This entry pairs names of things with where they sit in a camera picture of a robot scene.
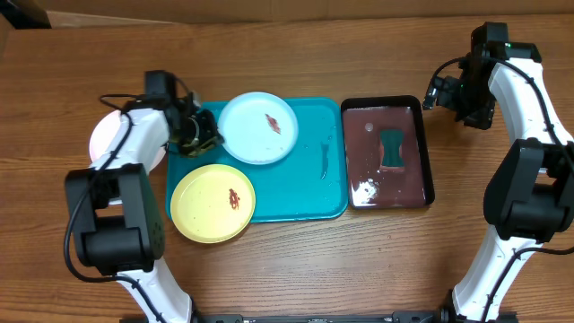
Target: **wooden table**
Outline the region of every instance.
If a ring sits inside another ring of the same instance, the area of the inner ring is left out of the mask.
[[[470,32],[484,21],[507,22],[512,40],[538,46],[554,107],[574,131],[571,15],[11,31],[0,63],[0,319],[115,322],[142,314],[118,284],[74,279],[62,257],[64,176],[90,163],[91,131],[109,112],[100,94],[141,93],[144,71],[166,69],[204,100],[249,91],[339,103],[421,98],[434,69],[466,54]],[[436,308],[478,250],[483,191],[509,148],[500,113],[488,131],[453,118],[445,109],[424,113],[437,195],[429,209],[252,225],[215,247],[190,243],[166,218],[172,273],[205,313]],[[166,166],[151,174],[160,205]],[[548,246],[572,244],[570,229]],[[574,257],[533,256],[503,308],[517,310],[521,322],[572,322],[573,267]]]

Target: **teal mat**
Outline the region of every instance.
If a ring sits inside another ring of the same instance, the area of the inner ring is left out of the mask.
[[[165,203],[168,216],[171,218],[171,196],[181,179],[214,163],[235,167],[251,180],[257,199],[252,223],[332,219],[344,212],[349,197],[339,106],[328,98],[285,101],[297,116],[299,137],[293,150],[278,162],[246,164],[221,146],[196,159],[170,153]],[[204,108],[218,118],[226,104],[205,102]]]

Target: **yellow plate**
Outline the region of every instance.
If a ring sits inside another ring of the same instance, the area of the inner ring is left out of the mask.
[[[187,174],[171,198],[171,219],[189,239],[217,243],[249,224],[255,210],[255,190],[239,170],[207,165]]]

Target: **dark green sponge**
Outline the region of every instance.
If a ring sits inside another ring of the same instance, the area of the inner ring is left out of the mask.
[[[380,132],[380,142],[384,149],[381,166],[404,167],[404,162],[399,151],[401,144],[403,144],[403,137],[403,131],[398,129],[389,129]]]

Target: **teal tray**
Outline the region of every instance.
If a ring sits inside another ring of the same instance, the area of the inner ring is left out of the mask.
[[[285,101],[297,116],[299,137],[293,150],[278,162],[246,164],[222,146],[196,159],[170,153],[165,200],[168,216],[171,218],[171,196],[181,179],[196,168],[215,163],[241,170],[251,180],[257,199],[252,223],[332,219],[342,214],[349,197],[339,106],[328,98]],[[226,104],[205,102],[203,107],[218,118]]]

